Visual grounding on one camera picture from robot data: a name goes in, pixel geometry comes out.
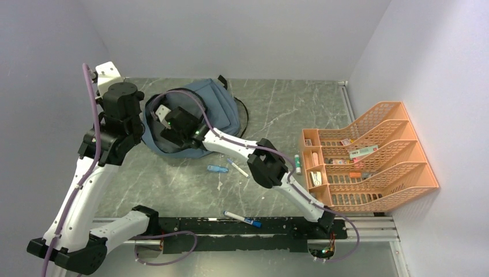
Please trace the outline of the blue student backpack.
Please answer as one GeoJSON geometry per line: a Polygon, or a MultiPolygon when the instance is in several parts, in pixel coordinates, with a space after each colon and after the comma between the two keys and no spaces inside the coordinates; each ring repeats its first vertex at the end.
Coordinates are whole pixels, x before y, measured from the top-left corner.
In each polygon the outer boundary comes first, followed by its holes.
{"type": "Polygon", "coordinates": [[[223,76],[153,95],[145,104],[142,140],[161,156],[201,158],[210,151],[192,148],[188,142],[190,132],[211,125],[226,134],[243,137],[249,125],[240,121],[238,106],[243,104],[228,91],[228,81],[223,76]]]}

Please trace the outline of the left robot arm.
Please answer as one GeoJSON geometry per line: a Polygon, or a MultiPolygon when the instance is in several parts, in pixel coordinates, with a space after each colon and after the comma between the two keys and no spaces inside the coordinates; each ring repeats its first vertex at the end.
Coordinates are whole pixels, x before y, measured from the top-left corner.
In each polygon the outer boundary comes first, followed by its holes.
{"type": "Polygon", "coordinates": [[[158,212],[142,205],[105,226],[92,226],[108,184],[141,142],[143,99],[136,85],[122,82],[92,100],[93,107],[103,110],[83,138],[69,191],[50,228],[27,246],[28,253],[43,259],[43,276],[91,275],[125,241],[138,236],[151,240],[160,233],[158,212]]]}

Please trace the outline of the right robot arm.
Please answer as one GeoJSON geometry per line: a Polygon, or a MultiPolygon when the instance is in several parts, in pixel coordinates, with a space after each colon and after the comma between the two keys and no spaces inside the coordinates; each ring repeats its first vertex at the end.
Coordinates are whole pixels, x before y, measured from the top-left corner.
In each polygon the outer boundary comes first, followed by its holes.
{"type": "Polygon", "coordinates": [[[263,138],[249,141],[226,134],[208,125],[206,115],[195,117],[181,107],[159,106],[152,117],[164,126],[161,136],[178,146],[201,148],[246,162],[253,180],[289,200],[311,222],[311,232],[319,239],[333,231],[334,214],[315,199],[293,177],[285,158],[263,138]]]}

